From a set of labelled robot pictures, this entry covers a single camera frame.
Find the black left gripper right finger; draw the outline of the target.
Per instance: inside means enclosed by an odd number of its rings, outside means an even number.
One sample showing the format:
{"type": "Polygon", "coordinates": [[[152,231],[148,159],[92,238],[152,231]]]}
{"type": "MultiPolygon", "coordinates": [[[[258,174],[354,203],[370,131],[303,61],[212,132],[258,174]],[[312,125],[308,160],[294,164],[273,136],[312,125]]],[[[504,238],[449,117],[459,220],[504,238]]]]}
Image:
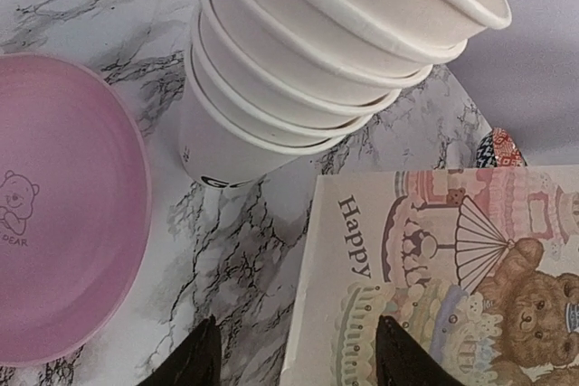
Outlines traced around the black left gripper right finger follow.
{"type": "Polygon", "coordinates": [[[381,315],[375,332],[377,384],[456,385],[433,358],[389,315],[381,315]]]}

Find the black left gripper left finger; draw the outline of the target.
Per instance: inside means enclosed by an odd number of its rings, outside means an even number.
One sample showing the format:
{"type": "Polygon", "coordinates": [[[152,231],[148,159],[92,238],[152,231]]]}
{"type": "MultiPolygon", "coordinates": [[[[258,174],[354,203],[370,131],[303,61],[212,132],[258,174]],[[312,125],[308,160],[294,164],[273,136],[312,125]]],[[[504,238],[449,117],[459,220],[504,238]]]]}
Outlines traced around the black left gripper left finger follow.
{"type": "Polygon", "coordinates": [[[221,369],[221,332],[210,316],[138,386],[218,386],[221,369]]]}

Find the white paper bag pink handles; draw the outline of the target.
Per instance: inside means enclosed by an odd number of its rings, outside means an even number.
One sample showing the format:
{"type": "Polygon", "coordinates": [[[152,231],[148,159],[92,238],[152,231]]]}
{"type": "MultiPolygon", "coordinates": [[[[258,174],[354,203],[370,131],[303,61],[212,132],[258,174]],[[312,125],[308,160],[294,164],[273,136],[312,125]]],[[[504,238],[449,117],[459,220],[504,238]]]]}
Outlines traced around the white paper bag pink handles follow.
{"type": "Polygon", "coordinates": [[[574,165],[324,175],[283,385],[375,385],[382,317],[465,385],[578,382],[574,165]]]}

